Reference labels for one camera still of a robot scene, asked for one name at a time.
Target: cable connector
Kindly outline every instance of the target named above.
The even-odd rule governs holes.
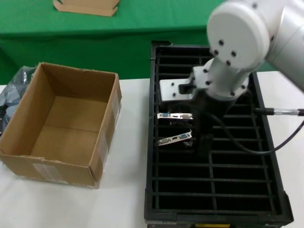
[[[261,115],[297,115],[304,116],[304,109],[256,108],[255,112]]]

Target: cardboard piece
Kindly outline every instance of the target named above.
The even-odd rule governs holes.
[[[116,73],[40,63],[0,159],[16,175],[98,188],[121,98]]]
[[[113,16],[119,0],[53,0],[58,11]]]

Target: table surface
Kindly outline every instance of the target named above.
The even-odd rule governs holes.
[[[222,0],[121,0],[111,18],[59,12],[52,0],[1,0],[0,36],[201,29]]]
[[[258,73],[266,107],[304,107],[303,94],[278,72]],[[143,218],[148,139],[149,79],[121,80],[122,109],[98,190],[38,182],[0,166],[1,228],[145,228]],[[275,146],[301,123],[268,118]],[[304,131],[277,159],[294,214],[287,228],[304,227]]]

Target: white table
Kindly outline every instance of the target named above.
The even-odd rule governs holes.
[[[304,96],[277,72],[259,73],[266,107],[304,107]],[[0,165],[0,228],[145,228],[149,79],[120,81],[122,109],[98,190],[26,180]],[[275,146],[301,123],[271,116]],[[304,227],[304,131],[277,152],[295,222]]]

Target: screw hole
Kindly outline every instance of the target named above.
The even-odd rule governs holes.
[[[237,53],[236,53],[235,51],[232,51],[232,52],[231,52],[231,55],[232,55],[232,57],[236,57],[236,56],[237,56]]]

